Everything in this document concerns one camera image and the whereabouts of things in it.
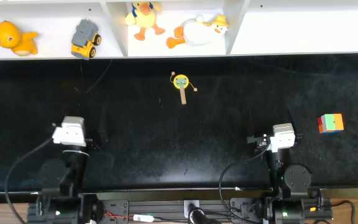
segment yellow hat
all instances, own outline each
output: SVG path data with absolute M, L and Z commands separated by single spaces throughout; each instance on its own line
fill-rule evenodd
M 229 26 L 229 24 L 226 22 L 226 17 L 220 14 L 216 16 L 216 19 L 212 21 L 212 24 L 216 24 L 218 26 Z

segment toy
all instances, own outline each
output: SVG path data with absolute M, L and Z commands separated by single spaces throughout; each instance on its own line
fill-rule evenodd
M 158 2 L 132 2 L 132 12 L 125 18 L 125 23 L 129 26 L 134 24 L 140 27 L 140 32 L 135 34 L 137 40 L 145 40 L 145 33 L 148 28 L 153 28 L 155 35 L 161 35 L 165 29 L 159 28 L 155 23 L 157 16 L 154 10 L 162 11 L 162 6 Z
M 199 16 L 197 20 L 189 20 L 183 26 L 177 27 L 174 31 L 176 38 L 168 38 L 167 46 L 172 49 L 184 43 L 190 46 L 212 43 L 224 36 L 228 26 L 224 15 L 218 15 L 210 24 Z
M 11 49 L 18 56 L 38 53 L 33 40 L 37 36 L 36 32 L 22 33 L 15 24 L 9 21 L 0 22 L 0 46 Z
M 175 72 L 171 73 L 171 78 L 170 81 L 173 83 L 173 85 L 180 90 L 180 99 L 181 99 L 181 103 L 183 105 L 185 105 L 186 102 L 186 94 L 185 94 L 185 88 L 188 87 L 188 85 L 190 84 L 193 87 L 194 91 L 198 91 L 197 88 L 195 88 L 193 86 L 193 84 L 191 84 L 191 82 L 189 81 L 189 78 L 187 78 L 186 75 L 177 75 L 173 81 L 172 81 L 172 76 L 175 75 Z
M 318 118 L 321 133 L 337 133 L 344 130 L 342 114 L 324 114 Z
M 71 40 L 71 53 L 78 58 L 89 60 L 96 55 L 94 46 L 98 46 L 101 41 L 98 27 L 93 22 L 83 19 L 76 27 L 76 32 Z

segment white label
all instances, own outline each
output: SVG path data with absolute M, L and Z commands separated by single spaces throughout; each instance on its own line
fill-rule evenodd
M 151 215 L 134 215 L 134 221 L 138 222 L 153 222 L 154 217 Z

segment white plush duck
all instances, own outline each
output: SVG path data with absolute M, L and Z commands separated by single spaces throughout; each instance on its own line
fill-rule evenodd
M 199 16 L 197 20 L 186 21 L 183 26 L 177 27 L 176 38 L 168 38 L 167 46 L 172 49 L 184 43 L 191 46 L 208 44 L 224 36 L 228 26 L 224 15 L 218 15 L 210 24 L 204 22 L 203 17 Z

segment duck beak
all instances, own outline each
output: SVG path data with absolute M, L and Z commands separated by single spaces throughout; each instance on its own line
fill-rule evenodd
M 140 11 L 146 16 L 149 15 L 151 11 L 150 4 L 147 4 L 146 2 L 141 4 Z

